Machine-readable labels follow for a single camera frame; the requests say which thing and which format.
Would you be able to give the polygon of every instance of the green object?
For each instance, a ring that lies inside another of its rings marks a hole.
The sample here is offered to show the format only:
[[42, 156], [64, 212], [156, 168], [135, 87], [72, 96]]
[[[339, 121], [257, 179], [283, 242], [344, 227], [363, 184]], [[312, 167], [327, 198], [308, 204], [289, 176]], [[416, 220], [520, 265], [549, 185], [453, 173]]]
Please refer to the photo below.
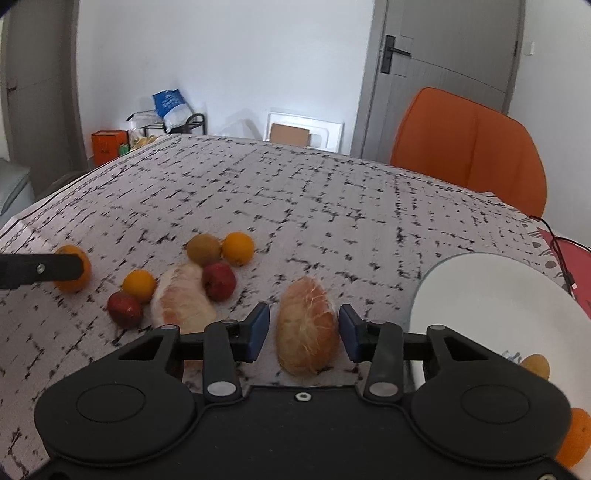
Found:
[[129, 145], [122, 143], [119, 146], [119, 156], [122, 157], [123, 155], [128, 154], [128, 153], [129, 153]]

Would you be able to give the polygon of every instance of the door handle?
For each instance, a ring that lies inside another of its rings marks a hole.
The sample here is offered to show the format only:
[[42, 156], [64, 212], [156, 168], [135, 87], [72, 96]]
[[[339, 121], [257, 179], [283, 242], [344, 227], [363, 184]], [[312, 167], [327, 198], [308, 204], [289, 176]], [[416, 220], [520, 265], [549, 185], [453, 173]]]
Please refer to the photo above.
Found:
[[380, 72], [385, 73], [386, 75], [390, 75], [390, 70], [392, 69], [392, 57], [395, 53], [411, 58], [409, 51], [400, 50], [399, 48], [396, 48], [395, 45], [396, 37], [393, 37], [392, 35], [386, 35], [386, 42], [384, 42], [384, 56], [382, 58], [382, 68], [380, 69]]

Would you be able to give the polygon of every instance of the plate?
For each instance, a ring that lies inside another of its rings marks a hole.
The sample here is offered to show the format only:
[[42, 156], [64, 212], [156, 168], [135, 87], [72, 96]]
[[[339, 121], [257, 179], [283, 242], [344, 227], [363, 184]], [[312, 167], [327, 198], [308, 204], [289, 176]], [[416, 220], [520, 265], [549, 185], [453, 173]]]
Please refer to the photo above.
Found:
[[[573, 407], [591, 412], [591, 321], [544, 274], [495, 254], [451, 257], [425, 276], [415, 294], [410, 332], [442, 324], [519, 363], [541, 353], [550, 381]], [[412, 362], [417, 387], [422, 362]], [[591, 450], [573, 469], [591, 479]]]

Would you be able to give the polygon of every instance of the red mat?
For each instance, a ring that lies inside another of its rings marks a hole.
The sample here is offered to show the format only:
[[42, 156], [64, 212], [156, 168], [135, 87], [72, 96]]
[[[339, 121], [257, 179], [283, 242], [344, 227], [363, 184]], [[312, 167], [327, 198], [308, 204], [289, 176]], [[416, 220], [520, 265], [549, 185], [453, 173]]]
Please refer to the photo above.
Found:
[[[541, 228], [539, 230], [546, 243], [550, 245], [552, 236], [546, 230], [542, 230]], [[587, 316], [591, 318], [591, 254], [568, 242], [560, 242], [560, 249], [562, 250], [566, 267], [573, 274], [574, 280], [577, 283], [574, 296]]]

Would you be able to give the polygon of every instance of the red fruit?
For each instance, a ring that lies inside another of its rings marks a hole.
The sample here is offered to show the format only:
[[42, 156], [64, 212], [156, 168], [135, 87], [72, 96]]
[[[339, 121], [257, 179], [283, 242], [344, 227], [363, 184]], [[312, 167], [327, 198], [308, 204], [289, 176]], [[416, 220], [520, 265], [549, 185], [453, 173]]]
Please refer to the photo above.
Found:
[[125, 329], [137, 327], [144, 318], [141, 304], [124, 291], [118, 291], [109, 297], [107, 312], [117, 325]]
[[215, 263], [203, 269], [203, 288], [213, 301], [229, 299], [236, 288], [236, 277], [229, 265]]

